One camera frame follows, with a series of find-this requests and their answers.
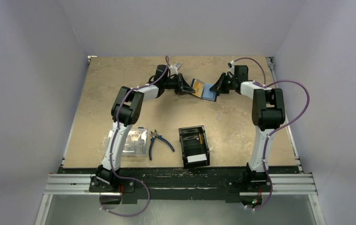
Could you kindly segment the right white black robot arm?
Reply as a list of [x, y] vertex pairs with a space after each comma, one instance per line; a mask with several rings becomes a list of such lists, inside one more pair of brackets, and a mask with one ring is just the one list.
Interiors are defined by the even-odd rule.
[[268, 178], [269, 156], [276, 130], [285, 122], [283, 91], [267, 88], [248, 79], [248, 66], [228, 64], [229, 70], [222, 73], [209, 89], [218, 94], [231, 90], [252, 99], [252, 122], [255, 126], [255, 140], [249, 162], [241, 178], [235, 181], [237, 187], [249, 191], [270, 182]]

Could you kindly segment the orange credit card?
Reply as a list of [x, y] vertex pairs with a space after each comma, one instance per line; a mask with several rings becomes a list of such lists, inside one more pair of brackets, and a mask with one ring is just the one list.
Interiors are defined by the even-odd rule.
[[194, 95], [198, 98], [202, 98], [203, 90], [204, 90], [204, 83], [194, 79], [193, 80], [193, 89], [194, 89]]

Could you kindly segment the black plastic card box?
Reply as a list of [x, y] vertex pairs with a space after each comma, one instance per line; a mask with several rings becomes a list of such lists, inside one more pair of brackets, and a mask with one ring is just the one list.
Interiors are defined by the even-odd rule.
[[[178, 129], [179, 141], [182, 151], [183, 168], [191, 169], [210, 165], [210, 151], [203, 125], [194, 127], [182, 127]], [[207, 161], [188, 163], [186, 157], [206, 154]]]

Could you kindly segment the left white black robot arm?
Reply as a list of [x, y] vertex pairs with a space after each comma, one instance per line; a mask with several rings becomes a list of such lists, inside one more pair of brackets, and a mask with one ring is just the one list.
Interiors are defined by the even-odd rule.
[[122, 153], [128, 134], [140, 117], [143, 102], [160, 97], [165, 90], [174, 90], [176, 94], [194, 92], [184, 81], [179, 71], [181, 66], [181, 63], [158, 65], [155, 74], [146, 84], [120, 88], [111, 108], [113, 125], [110, 142], [101, 165], [91, 177], [91, 192], [98, 189], [102, 192], [112, 192], [127, 180], [127, 177], [119, 174]]

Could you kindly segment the blue leather card holder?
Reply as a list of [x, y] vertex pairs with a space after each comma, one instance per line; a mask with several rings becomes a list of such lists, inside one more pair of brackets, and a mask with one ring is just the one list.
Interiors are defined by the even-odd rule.
[[212, 86], [211, 83], [204, 83], [204, 84], [205, 85], [204, 85], [204, 90], [203, 90], [203, 94], [202, 94], [202, 98], [201, 99], [207, 100], [207, 101], [216, 102], [217, 101], [217, 97], [219, 96], [219, 94], [209, 91], [209, 88]]

